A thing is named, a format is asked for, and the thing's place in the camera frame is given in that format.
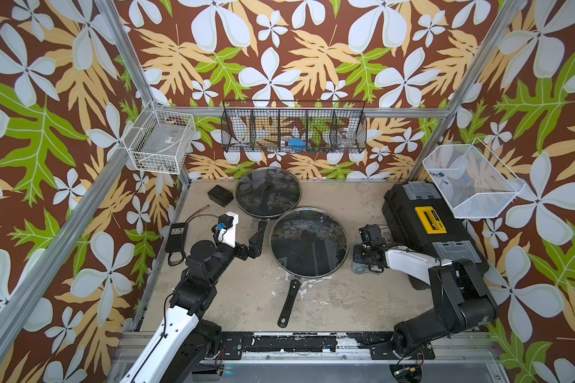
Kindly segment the light green fluffy cloth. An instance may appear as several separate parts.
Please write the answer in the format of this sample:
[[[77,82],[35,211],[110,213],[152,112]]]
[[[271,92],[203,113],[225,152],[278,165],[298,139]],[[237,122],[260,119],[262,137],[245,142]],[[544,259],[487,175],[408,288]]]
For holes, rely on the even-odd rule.
[[[377,274],[379,271],[373,271],[369,265],[353,263],[351,269],[355,274]]]

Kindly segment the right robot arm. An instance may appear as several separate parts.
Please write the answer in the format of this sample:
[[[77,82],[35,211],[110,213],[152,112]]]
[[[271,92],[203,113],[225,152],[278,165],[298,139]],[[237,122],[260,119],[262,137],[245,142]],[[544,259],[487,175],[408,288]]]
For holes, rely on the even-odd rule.
[[[481,327],[498,318],[498,305],[469,259],[439,259],[404,246],[354,246],[354,271],[400,271],[428,285],[433,307],[395,325],[389,344],[399,357],[436,339]]]

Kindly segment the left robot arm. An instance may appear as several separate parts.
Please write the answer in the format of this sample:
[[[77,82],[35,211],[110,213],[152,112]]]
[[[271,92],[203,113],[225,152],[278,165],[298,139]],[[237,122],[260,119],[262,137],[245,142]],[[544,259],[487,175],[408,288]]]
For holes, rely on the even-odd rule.
[[[262,229],[247,245],[196,242],[185,260],[187,269],[168,297],[161,325],[121,380],[183,382],[200,362],[219,354],[221,327],[202,317],[217,295],[219,278],[232,261],[259,257],[263,244]]]

